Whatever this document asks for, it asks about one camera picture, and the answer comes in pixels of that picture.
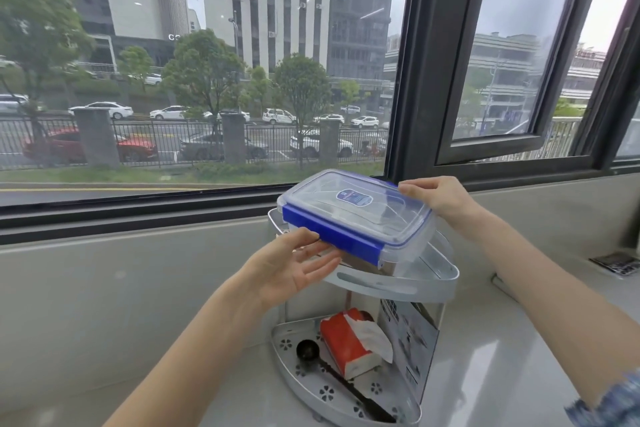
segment hand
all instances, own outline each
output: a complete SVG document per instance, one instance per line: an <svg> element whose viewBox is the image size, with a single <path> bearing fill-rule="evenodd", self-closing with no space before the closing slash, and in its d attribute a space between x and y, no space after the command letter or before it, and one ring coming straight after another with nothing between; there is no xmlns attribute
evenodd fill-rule
<svg viewBox="0 0 640 427"><path fill-rule="evenodd" d="M259 289L265 310L292 298L302 289L321 281L340 264L340 251L332 250L309 260L331 245L318 241L318 234L306 228L277 237L255 252L241 273Z"/></svg>
<svg viewBox="0 0 640 427"><path fill-rule="evenodd" d="M469 240L479 238L484 221L492 216L451 176L402 181L398 189L405 196L423 201Z"/></svg>

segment spoon handle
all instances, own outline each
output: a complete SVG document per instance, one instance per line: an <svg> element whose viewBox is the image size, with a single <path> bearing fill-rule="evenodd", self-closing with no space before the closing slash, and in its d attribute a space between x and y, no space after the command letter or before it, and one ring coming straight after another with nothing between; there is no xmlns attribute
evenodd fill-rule
<svg viewBox="0 0 640 427"><path fill-rule="evenodd" d="M371 398L365 397L360 391L350 384L345 378L333 369L329 363L324 361L322 358L318 358L318 363L324 367L327 372L329 372L332 377L338 380L348 391L352 393L354 397L356 397L362 403L364 410L368 413L371 418L378 422L387 422L390 424L395 424L396 420L393 418L393 415L389 414L384 408L380 407L375 401Z"/></svg>

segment container label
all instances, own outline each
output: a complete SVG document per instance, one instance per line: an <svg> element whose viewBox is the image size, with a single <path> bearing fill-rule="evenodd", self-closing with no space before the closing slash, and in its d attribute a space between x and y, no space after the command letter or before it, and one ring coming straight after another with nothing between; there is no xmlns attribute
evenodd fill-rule
<svg viewBox="0 0 640 427"><path fill-rule="evenodd" d="M346 201L347 203L355 204L359 207L367 206L373 202L373 197L368 194L362 194L361 192L354 191L353 189L341 190L336 197L340 199L340 201Z"/></svg>

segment sleeve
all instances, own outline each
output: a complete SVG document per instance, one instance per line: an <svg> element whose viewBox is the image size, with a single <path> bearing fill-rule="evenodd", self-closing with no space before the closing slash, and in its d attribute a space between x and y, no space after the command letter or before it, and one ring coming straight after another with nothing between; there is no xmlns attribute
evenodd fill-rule
<svg viewBox="0 0 640 427"><path fill-rule="evenodd" d="M566 409L576 427L640 427L640 368L612 386L595 410L578 400Z"/></svg>

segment red tissue package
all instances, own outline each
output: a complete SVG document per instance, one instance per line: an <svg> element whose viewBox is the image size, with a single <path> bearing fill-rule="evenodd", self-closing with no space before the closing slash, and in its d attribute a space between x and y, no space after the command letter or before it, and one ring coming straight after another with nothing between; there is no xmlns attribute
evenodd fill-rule
<svg viewBox="0 0 640 427"><path fill-rule="evenodd" d="M344 318L345 314L356 321L365 320L361 311L349 309L321 321L320 333L340 373L350 380L382 364L382 358L364 348Z"/></svg>

